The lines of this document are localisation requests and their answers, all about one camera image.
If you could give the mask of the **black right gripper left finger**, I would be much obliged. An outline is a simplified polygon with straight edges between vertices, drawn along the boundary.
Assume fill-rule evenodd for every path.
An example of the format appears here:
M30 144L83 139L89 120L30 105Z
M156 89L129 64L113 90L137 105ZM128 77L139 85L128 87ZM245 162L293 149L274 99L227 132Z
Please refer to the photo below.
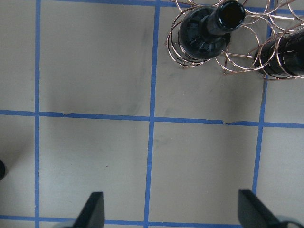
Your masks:
M93 192L75 221L62 222L55 228L103 228L105 224L104 195Z

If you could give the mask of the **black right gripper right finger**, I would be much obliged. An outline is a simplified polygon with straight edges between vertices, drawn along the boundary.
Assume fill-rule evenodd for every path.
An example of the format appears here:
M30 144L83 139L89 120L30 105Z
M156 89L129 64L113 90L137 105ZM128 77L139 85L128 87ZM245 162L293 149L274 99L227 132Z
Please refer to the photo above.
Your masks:
M238 190L237 218L243 228L302 228L291 218L275 216L249 189Z

